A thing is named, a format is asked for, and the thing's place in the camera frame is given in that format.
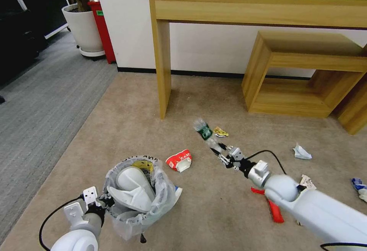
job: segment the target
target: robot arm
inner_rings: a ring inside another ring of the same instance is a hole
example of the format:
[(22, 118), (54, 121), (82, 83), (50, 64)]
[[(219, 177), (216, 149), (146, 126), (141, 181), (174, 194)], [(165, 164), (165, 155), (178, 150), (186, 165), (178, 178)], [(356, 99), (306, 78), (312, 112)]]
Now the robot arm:
[(227, 168), (242, 171), (257, 187), (265, 189), (268, 199), (290, 212), (315, 235), (332, 243), (367, 244), (366, 215), (320, 191), (306, 189), (286, 174), (271, 175), (266, 162), (251, 162), (237, 147), (218, 145), (226, 155), (219, 153), (219, 149), (212, 150)]
[(106, 209), (97, 198), (97, 189), (93, 186), (83, 191), (82, 199), (63, 208), (71, 224), (70, 232), (59, 238), (51, 251), (98, 251), (97, 239)]

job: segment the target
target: black baseboard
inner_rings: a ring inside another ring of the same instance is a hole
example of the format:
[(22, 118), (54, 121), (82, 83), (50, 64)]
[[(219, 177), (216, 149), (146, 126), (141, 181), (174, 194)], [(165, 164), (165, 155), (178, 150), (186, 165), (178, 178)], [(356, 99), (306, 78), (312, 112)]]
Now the black baseboard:
[[(121, 68), (117, 67), (119, 72), (133, 72), (133, 73), (156, 73), (156, 69), (147, 68)], [(171, 70), (173, 75), (186, 75), (186, 76), (203, 76), (203, 77), (221, 77), (221, 78), (243, 78), (243, 73), (217, 73), (210, 71), (180, 71)], [(281, 79), (297, 79), (297, 80), (309, 80), (308, 77), (298, 76), (278, 76), (278, 75), (266, 75), (267, 78), (281, 78)]]

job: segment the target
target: red handle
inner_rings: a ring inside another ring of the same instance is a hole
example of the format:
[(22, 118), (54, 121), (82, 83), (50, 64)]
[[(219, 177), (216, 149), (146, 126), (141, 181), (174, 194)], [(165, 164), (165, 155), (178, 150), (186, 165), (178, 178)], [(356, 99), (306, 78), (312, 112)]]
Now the red handle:
[(251, 187), (251, 191), (255, 194), (265, 194), (265, 190), (258, 190), (255, 189), (254, 187)]
[(271, 214), (273, 215), (273, 221), (276, 222), (276, 223), (283, 223), (284, 219), (283, 219), (283, 216), (280, 212), (279, 207), (270, 200), (268, 200), (268, 202), (269, 202)]

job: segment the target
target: red trash can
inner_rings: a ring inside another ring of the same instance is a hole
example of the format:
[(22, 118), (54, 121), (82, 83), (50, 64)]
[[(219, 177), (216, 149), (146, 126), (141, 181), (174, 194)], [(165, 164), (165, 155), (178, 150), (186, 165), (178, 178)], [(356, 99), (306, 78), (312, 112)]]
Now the red trash can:
[(91, 7), (94, 15), (94, 19), (97, 24), (99, 36), (101, 37), (102, 45), (104, 52), (106, 53), (106, 58), (108, 64), (112, 62), (116, 62), (116, 57), (114, 53), (114, 49), (111, 44), (110, 35), (108, 34), (106, 21), (104, 20), (103, 11), (101, 7), (101, 3), (99, 1), (90, 1), (88, 2)]

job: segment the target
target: red and white paper cup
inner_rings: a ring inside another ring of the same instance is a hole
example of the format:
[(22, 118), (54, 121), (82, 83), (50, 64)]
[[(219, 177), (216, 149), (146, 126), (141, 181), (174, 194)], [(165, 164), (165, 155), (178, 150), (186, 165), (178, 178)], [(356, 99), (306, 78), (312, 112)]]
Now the red and white paper cup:
[(189, 149), (183, 150), (177, 154), (174, 154), (166, 159), (166, 163), (169, 167), (175, 171), (182, 172), (190, 167), (192, 156)]

